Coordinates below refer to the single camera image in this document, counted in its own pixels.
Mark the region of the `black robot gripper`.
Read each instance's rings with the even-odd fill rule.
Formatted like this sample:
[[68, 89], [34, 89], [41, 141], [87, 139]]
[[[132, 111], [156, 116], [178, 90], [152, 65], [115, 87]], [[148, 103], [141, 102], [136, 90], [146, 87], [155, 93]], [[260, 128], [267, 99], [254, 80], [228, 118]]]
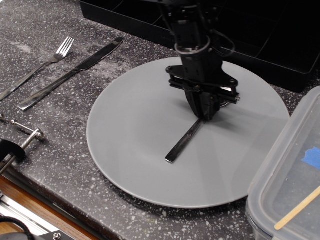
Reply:
[[223, 71], [222, 57], [211, 46], [183, 48], [176, 44], [175, 51], [182, 64], [166, 68], [170, 86], [184, 90], [199, 119], [211, 121], [221, 102], [236, 104], [240, 100], [238, 81]]

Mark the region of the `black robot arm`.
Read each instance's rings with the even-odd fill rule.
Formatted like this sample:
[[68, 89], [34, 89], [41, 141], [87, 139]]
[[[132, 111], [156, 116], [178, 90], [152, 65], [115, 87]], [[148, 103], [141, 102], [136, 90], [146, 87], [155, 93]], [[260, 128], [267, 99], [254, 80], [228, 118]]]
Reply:
[[184, 90], [193, 113], [210, 121], [223, 104], [236, 104], [238, 81], [222, 69], [223, 34], [213, 26], [213, 7], [206, 0], [157, 0], [174, 36], [181, 65], [169, 66], [170, 86]]

